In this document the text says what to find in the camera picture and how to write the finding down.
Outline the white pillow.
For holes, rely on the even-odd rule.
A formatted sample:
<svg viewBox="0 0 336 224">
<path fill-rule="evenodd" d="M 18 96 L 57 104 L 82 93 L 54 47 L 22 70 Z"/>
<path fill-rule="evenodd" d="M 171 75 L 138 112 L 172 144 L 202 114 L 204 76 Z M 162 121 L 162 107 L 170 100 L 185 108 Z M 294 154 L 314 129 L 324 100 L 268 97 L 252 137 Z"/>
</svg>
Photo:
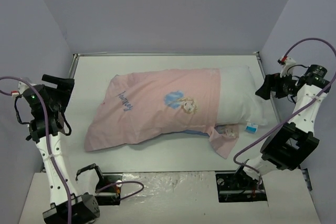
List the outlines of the white pillow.
<svg viewBox="0 0 336 224">
<path fill-rule="evenodd" d="M 255 95 L 254 78 L 248 66 L 220 68 L 221 77 L 217 124 L 268 124 L 263 102 Z"/>
</svg>

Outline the pink and blue Frozen pillowcase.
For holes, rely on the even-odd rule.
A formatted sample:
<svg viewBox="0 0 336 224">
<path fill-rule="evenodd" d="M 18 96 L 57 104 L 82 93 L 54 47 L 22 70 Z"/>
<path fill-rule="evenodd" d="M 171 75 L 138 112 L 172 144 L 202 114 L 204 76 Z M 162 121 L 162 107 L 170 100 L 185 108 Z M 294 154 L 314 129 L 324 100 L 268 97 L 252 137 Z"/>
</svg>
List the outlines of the pink and blue Frozen pillowcase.
<svg viewBox="0 0 336 224">
<path fill-rule="evenodd" d="M 218 123 L 220 71 L 171 69 L 113 77 L 85 137 L 87 152 L 138 144 L 162 134 L 206 134 L 227 158 L 239 137 L 235 124 Z"/>
</svg>

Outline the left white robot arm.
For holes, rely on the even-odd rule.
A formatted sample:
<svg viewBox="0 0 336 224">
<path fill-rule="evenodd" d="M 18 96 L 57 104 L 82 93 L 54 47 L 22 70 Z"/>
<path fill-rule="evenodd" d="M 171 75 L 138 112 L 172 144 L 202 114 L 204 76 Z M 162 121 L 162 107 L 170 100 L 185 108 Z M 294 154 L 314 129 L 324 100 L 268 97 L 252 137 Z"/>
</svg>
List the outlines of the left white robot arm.
<svg viewBox="0 0 336 224">
<path fill-rule="evenodd" d="M 65 110 L 74 88 L 73 79 L 43 75 L 42 84 L 18 80 L 15 100 L 23 98 L 29 104 L 33 119 L 26 123 L 28 140 L 35 142 L 47 174 L 50 208 L 43 213 L 45 223 L 93 223 L 100 217 L 95 191 L 101 191 L 106 179 L 96 164 L 84 167 L 76 174 L 71 171 L 63 137 L 72 129 Z M 55 84 L 48 87 L 45 83 Z"/>
</svg>

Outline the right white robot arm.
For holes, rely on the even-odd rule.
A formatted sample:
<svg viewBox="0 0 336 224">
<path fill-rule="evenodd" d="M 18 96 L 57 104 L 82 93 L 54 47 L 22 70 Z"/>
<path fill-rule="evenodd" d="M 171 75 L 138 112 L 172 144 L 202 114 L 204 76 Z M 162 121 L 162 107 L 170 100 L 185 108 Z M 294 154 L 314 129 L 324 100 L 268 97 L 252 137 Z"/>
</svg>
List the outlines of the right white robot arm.
<svg viewBox="0 0 336 224">
<path fill-rule="evenodd" d="M 324 78 L 326 73 L 325 67 L 310 65 L 298 80 L 291 73 L 283 77 L 279 73 L 265 76 L 257 96 L 269 100 L 273 92 L 276 98 L 291 96 L 297 101 L 291 118 L 266 137 L 260 155 L 237 169 L 233 175 L 237 188 L 257 186 L 261 176 L 273 170 L 294 170 L 317 148 L 319 140 L 314 135 L 314 124 L 330 91 L 329 81 Z"/>
</svg>

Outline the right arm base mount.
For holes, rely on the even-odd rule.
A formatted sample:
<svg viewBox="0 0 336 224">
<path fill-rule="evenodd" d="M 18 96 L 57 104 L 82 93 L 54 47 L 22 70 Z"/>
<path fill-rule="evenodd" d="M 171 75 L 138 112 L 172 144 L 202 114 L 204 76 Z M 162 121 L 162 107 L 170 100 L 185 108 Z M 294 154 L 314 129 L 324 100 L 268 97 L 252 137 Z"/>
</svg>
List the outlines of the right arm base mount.
<svg viewBox="0 0 336 224">
<path fill-rule="evenodd" d="M 248 179 L 238 179 L 234 172 L 215 173 L 219 203 L 267 201 L 263 184 Z"/>
</svg>

